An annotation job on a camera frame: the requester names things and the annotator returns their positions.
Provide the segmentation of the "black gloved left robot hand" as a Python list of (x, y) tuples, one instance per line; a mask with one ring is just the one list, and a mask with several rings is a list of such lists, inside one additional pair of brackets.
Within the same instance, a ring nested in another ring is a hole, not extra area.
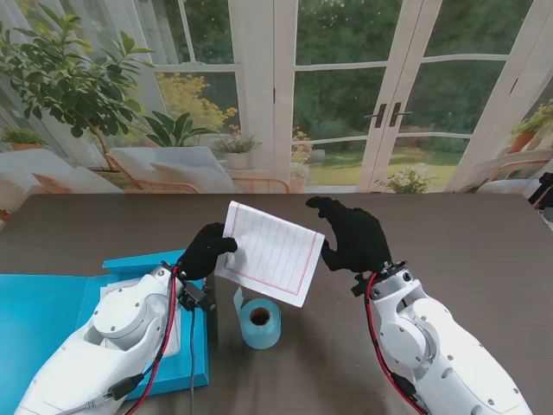
[(224, 237), (225, 225), (214, 222), (204, 226), (186, 251), (176, 261), (176, 275), (180, 281), (200, 280), (211, 274), (220, 255), (236, 252), (234, 238)]

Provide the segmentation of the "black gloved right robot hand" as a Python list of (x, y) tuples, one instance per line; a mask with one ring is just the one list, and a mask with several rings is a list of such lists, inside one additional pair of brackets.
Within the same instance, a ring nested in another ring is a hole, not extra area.
[(326, 196), (313, 196), (306, 206), (330, 224), (336, 247), (323, 242), (321, 256), (330, 271), (365, 273), (381, 271), (392, 263), (391, 253), (379, 220), (360, 207), (349, 208)]

